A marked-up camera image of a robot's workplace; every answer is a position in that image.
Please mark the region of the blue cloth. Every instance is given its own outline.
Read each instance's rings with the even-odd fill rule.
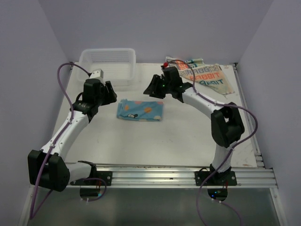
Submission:
[[[132,101],[123,99],[118,104],[117,118],[133,121],[160,121],[163,114],[162,101]]]

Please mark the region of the white plastic basket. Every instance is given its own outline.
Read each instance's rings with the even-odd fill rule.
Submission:
[[[129,86],[135,77],[136,54],[132,48],[86,49],[80,55],[79,65],[88,72],[102,69],[104,80],[111,81],[112,86]],[[81,69],[73,69],[78,80],[87,79]]]

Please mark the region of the white enclosure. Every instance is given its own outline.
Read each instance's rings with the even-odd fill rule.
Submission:
[[[165,56],[238,63],[246,104],[259,120],[265,167],[274,169],[289,224],[297,225],[300,21],[299,0],[2,0],[0,221],[10,226],[26,218],[27,155],[60,120],[58,66],[78,62],[88,48],[133,48],[138,63],[162,63]],[[66,86],[68,67],[62,77]]]

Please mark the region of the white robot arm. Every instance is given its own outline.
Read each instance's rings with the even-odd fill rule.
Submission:
[[[117,101],[112,85],[109,81],[103,82],[102,70],[94,71],[84,84],[73,106],[73,119],[70,112],[67,119],[53,136],[39,151],[32,150],[28,155],[28,169],[30,183],[34,185],[38,178],[39,170],[50,148],[52,148],[47,163],[40,176],[39,186],[55,191],[62,191],[73,181],[83,178],[97,178],[95,164],[79,161],[75,164],[65,164],[65,158],[72,144],[80,132],[91,122],[98,112],[98,107]]]
[[[183,83],[175,67],[162,67],[162,71],[163,74],[161,76],[153,76],[144,94],[161,99],[165,98],[166,94],[171,94],[173,98],[195,107],[211,119],[211,134],[216,142],[216,149],[214,160],[210,165],[210,171],[214,172],[222,165],[217,170],[217,173],[214,174],[212,184],[218,184],[218,181],[224,181],[223,178],[225,178],[231,170],[230,163],[232,153],[226,162],[224,164],[222,163],[233,145],[237,143],[245,131],[238,109],[235,107],[217,106],[217,103],[224,103],[218,102],[204,94],[202,95],[214,104],[199,97],[191,83]]]

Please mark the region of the white table surface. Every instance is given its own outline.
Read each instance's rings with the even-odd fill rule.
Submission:
[[[235,74],[231,65],[221,65],[235,93],[223,96],[212,89],[196,84],[197,90],[225,103],[242,105]],[[79,160],[102,164],[139,164],[173,166],[209,166],[215,152],[215,142],[211,137],[210,120],[193,107],[183,104],[170,95],[163,100],[164,113],[160,122],[126,121],[116,117],[117,105],[121,99],[154,101],[159,100],[143,91],[154,74],[162,74],[160,64],[136,64],[137,79],[132,87],[114,88],[116,103],[99,107],[98,114],[80,133],[71,147],[66,162]],[[71,74],[67,93],[72,102],[82,92],[83,82]],[[55,132],[62,125],[69,112],[64,98],[56,121]],[[246,131],[249,132],[245,114],[241,112]],[[257,167],[250,140],[239,145],[232,157],[232,167]]]

